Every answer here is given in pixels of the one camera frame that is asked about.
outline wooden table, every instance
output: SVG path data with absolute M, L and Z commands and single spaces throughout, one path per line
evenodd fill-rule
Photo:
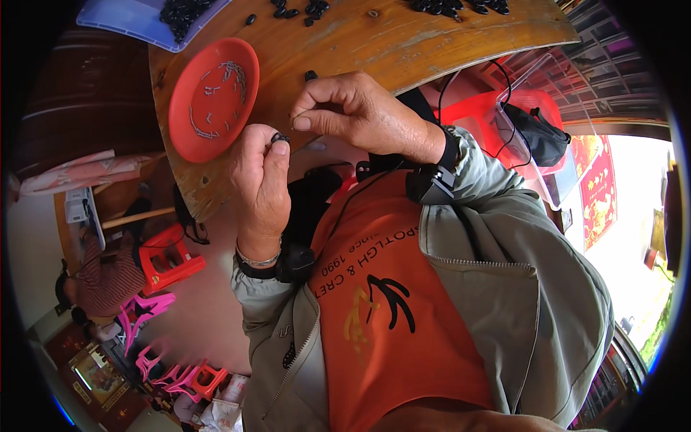
M 168 133 L 168 105 L 182 70 L 206 45 L 223 37 L 248 41 L 261 67 L 249 123 L 289 133 L 292 151 L 315 138 L 290 130 L 289 114 L 312 69 L 319 76 L 363 69 L 398 95 L 488 59 L 543 46 L 577 42 L 574 27 L 553 0 L 511 0 L 511 14 L 460 11 L 462 23 L 444 15 L 413 12 L 403 0 L 331 0 L 321 20 L 306 28 L 307 0 L 288 0 L 301 14 L 275 19 L 268 0 L 234 0 L 177 55 L 149 46 L 149 71 L 158 124 L 187 208 L 203 222 L 229 192 L 229 149 L 204 164 L 182 159 Z M 257 16 L 245 25 L 248 15 Z

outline striped shirt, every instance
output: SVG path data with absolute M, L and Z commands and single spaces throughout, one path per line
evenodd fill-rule
M 84 237 L 85 266 L 79 273 L 77 306 L 84 309 L 87 315 L 110 317 L 120 313 L 120 305 L 132 299 L 146 282 L 144 273 L 132 259 L 134 238 L 125 232 L 120 243 L 120 251 L 115 262 L 101 264 L 98 256 L 101 247 L 98 238 L 92 233 Z

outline jacket zipper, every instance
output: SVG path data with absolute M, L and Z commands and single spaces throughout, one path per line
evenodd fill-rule
M 422 227 L 422 215 L 424 214 L 424 210 L 420 212 L 420 222 L 418 223 L 419 227 Z M 530 265 L 530 264 L 525 264 L 525 263 L 494 263 L 494 262 L 489 262 L 489 261 L 470 261 L 467 259 L 450 259 L 450 258 L 442 258 L 440 256 L 435 256 L 432 254 L 428 254 L 427 252 L 422 251 L 422 236 L 418 233 L 417 235 L 417 245 L 420 249 L 420 252 L 427 258 L 427 259 L 433 259 L 436 261 L 441 261 L 446 264 L 458 264 L 458 265 L 476 265 L 479 267 L 494 267 L 494 268 L 508 268 L 508 267 L 518 267 L 522 268 L 523 270 L 528 270 L 533 273 L 535 273 L 535 268 Z
M 316 297 L 315 297 L 314 293 L 312 292 L 312 290 L 307 288 L 307 291 L 310 292 L 312 299 L 316 303 L 316 320 L 314 321 L 314 325 L 312 326 L 310 333 L 307 335 L 307 339 L 305 339 L 302 346 L 300 347 L 298 352 L 295 354 L 295 358 L 293 359 L 293 361 L 291 361 L 290 365 L 288 365 L 288 370 L 285 371 L 285 375 L 283 376 L 283 379 L 281 380 L 281 385 L 278 386 L 278 390 L 276 391 L 276 394 L 274 395 L 273 399 L 271 399 L 271 402 L 269 403 L 268 408 L 266 408 L 266 411 L 264 411 L 264 414 L 261 416 L 262 420 L 264 420 L 266 418 L 267 414 L 269 413 L 269 410 L 271 410 L 271 408 L 276 403 L 276 400 L 278 399 L 278 395 L 281 394 L 281 391 L 283 390 L 283 386 L 285 385 L 285 382 L 288 380 L 288 375 L 290 375 L 290 371 L 293 369 L 293 364 L 298 359 L 298 357 L 300 357 L 300 354 L 302 353 L 303 349 L 305 349 L 307 344 L 310 342 L 310 339 L 312 338 L 312 336 L 314 336 L 314 332 L 316 332 L 316 327 L 319 325 L 319 318 L 321 317 L 321 306 L 319 306 L 319 302 L 316 300 Z

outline red plastic plate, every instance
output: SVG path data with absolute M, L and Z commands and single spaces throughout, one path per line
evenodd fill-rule
M 238 73 L 227 73 L 228 61 L 245 74 L 244 101 Z M 221 154 L 245 127 L 258 88 L 259 61 L 247 42 L 229 37 L 200 51 L 187 64 L 171 96 L 168 130 L 178 153 L 195 163 Z

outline silver bracelet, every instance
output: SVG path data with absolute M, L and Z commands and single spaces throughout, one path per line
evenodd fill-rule
M 278 256 L 281 255 L 281 244 L 282 243 L 283 243 L 283 239 L 278 241 L 278 252 L 276 253 L 276 255 L 274 255 L 273 258 L 267 259 L 266 261 L 255 261 L 253 259 L 247 258 L 245 255 L 243 255 L 242 252 L 240 252 L 240 248 L 238 247 L 237 242 L 235 243 L 235 253 L 237 253 L 237 255 L 239 255 L 240 258 L 244 262 L 246 262 L 248 265 L 250 265 L 252 267 L 265 267 L 267 265 L 271 265 L 271 264 L 275 263 L 276 261 L 278 261 Z

